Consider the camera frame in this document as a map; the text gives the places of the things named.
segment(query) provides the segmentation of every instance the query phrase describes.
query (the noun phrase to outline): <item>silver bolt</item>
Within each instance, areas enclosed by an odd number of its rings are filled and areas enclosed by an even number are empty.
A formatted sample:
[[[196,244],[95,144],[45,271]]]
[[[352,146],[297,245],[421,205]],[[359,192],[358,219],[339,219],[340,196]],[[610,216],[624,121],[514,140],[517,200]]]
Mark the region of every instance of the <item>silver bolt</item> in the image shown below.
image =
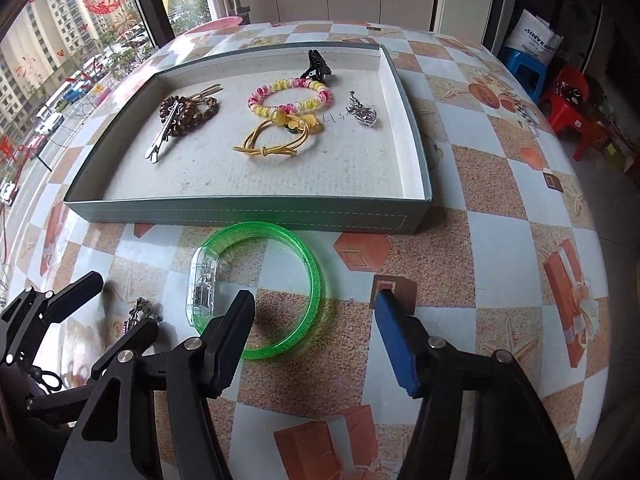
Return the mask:
[[[431,348],[444,348],[447,345],[443,338],[436,335],[431,336],[427,342]]]
[[[118,354],[118,361],[121,363],[128,363],[133,359],[133,352],[131,350],[123,350]]]
[[[508,364],[511,361],[513,361],[513,355],[511,355],[511,353],[507,352],[506,350],[496,351],[495,358],[498,359],[498,361],[500,361],[501,363],[505,363],[505,364]]]
[[[196,348],[200,348],[202,346],[202,339],[199,337],[190,337],[187,341],[184,342],[184,347],[187,350],[195,350]]]

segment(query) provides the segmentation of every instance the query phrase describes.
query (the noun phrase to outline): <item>yellow bead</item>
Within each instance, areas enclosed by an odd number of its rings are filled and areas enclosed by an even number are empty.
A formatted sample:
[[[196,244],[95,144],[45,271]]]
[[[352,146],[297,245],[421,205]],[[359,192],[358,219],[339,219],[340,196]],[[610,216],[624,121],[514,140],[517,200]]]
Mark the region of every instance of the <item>yellow bead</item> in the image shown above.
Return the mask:
[[[287,122],[287,113],[284,110],[276,110],[271,114],[271,122],[276,126],[284,126]]]

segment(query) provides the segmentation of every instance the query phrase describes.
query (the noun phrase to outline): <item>black pole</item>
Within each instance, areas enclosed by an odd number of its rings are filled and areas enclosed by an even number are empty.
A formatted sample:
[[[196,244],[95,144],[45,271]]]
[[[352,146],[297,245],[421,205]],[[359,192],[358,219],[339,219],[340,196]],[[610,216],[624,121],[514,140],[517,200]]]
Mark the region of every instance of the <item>black pole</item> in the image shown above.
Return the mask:
[[[53,173],[53,170],[49,166],[47,166],[47,163],[44,160],[40,158],[40,155],[36,155],[36,158],[44,165],[45,168],[47,168],[51,173]]]

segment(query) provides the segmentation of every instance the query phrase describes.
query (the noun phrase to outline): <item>floor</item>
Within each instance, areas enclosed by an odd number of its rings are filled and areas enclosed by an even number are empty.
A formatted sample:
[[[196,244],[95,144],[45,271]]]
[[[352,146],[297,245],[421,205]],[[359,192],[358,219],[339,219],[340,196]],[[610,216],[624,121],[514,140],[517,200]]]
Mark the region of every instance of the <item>floor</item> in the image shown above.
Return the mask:
[[[640,417],[634,418],[640,404],[640,306],[636,282],[640,190],[593,150],[587,150],[583,159],[575,162],[572,155],[577,138],[561,142],[591,210],[609,283],[609,380],[598,430],[578,480],[622,480],[627,476],[614,477],[612,472],[629,470],[631,462],[637,463],[640,447]]]

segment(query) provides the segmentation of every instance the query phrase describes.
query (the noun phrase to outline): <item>table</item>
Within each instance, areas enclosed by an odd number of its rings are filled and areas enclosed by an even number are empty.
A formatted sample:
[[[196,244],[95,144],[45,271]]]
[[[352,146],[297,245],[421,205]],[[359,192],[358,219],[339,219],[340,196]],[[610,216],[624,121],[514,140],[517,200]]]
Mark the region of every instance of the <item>table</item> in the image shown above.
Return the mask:
[[[423,136],[433,206],[413,236],[298,232],[325,276],[324,318],[300,349],[241,363],[232,386],[210,403],[234,478],[286,479],[283,461],[291,457],[281,443],[297,431],[289,428],[327,416],[369,424],[358,437],[369,439],[376,455],[366,466],[395,478],[419,402],[398,387],[372,322],[369,303],[379,282],[395,283],[431,335],[464,351],[510,350],[577,472],[596,429],[609,360],[607,280],[589,208],[558,140],[503,65],[482,46],[426,32],[369,23],[260,23],[183,35],[155,53],[71,142],[14,254],[11,297],[25,285],[59,290],[88,270],[109,280],[101,298],[47,333],[36,362],[62,368],[69,384],[81,383],[86,367],[116,341],[138,296],[162,305],[167,348],[194,334],[184,315],[187,272],[213,228],[88,224],[60,205],[127,99],[154,72],[188,60],[325,40],[389,49]],[[263,244],[243,261],[236,282],[257,294],[265,315],[285,312],[286,318],[304,302],[300,283],[306,282],[303,274],[297,279],[282,271],[282,255]],[[161,457],[170,468],[166,404],[162,394],[156,400]],[[471,413],[467,403],[461,434],[469,435]],[[461,449],[458,474],[468,442]]]

